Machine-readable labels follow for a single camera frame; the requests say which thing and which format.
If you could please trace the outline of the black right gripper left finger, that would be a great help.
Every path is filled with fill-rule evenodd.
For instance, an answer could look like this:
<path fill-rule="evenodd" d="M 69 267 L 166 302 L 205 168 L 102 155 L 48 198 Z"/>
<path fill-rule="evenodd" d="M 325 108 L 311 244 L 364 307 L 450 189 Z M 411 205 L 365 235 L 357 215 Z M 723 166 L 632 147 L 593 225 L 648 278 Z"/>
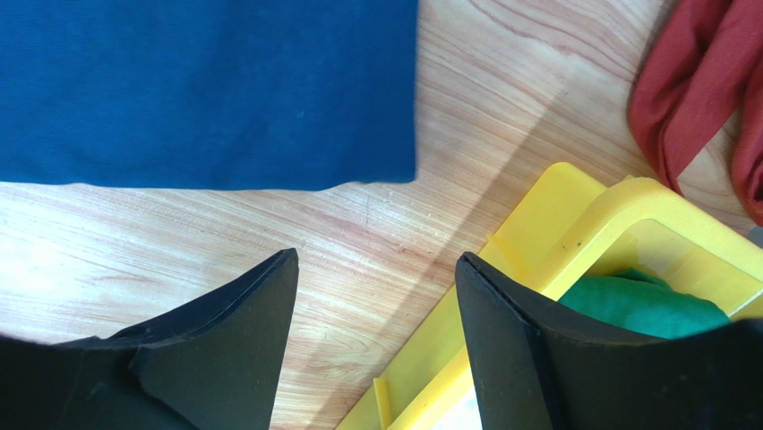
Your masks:
<path fill-rule="evenodd" d="M 2 428 L 268 428 L 298 275 L 286 249 L 105 339 L 3 337 Z"/>

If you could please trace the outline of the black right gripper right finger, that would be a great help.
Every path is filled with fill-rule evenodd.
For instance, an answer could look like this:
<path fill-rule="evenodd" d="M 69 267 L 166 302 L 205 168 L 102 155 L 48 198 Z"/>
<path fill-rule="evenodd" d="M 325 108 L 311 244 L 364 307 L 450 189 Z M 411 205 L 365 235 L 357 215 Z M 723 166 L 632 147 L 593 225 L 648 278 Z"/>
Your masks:
<path fill-rule="evenodd" d="M 762 322 L 678 340 L 569 309 L 472 253 L 455 270 L 485 429 L 759 429 Z"/>

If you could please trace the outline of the navy blue t shirt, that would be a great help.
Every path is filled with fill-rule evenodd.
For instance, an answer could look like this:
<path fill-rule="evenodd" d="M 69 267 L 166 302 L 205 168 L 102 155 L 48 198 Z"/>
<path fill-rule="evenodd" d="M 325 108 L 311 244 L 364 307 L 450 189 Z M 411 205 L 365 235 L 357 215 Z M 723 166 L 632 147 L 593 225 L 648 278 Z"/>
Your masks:
<path fill-rule="evenodd" d="M 415 1 L 4 1 L 1 178 L 410 182 L 417 18 Z"/>

